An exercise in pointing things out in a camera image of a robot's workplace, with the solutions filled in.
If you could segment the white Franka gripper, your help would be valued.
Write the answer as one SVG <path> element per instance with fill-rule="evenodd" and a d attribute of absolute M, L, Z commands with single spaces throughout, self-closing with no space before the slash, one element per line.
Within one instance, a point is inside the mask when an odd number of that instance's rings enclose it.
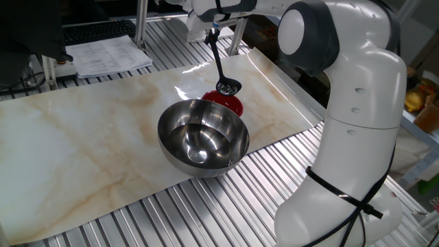
<path fill-rule="evenodd" d="M 212 22 L 203 22 L 194 14 L 187 17 L 186 26 L 188 43 L 204 41 L 205 44 L 209 44 L 210 42 L 216 43 L 218 40 L 220 31 L 218 29 L 211 30 Z"/>

